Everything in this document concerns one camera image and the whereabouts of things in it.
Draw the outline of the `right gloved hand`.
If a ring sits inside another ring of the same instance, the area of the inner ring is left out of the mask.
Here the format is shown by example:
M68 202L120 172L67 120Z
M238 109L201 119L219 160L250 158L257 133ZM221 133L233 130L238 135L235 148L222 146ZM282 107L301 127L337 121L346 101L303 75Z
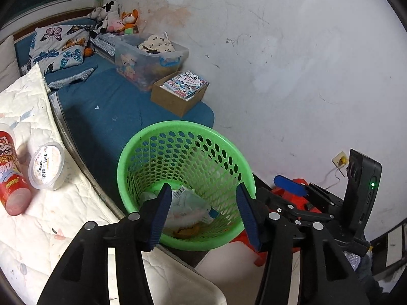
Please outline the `right gloved hand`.
M351 267L353 268L353 270L356 271L361 263L361 257L348 251L344 251L344 255L348 260L349 264L351 265Z

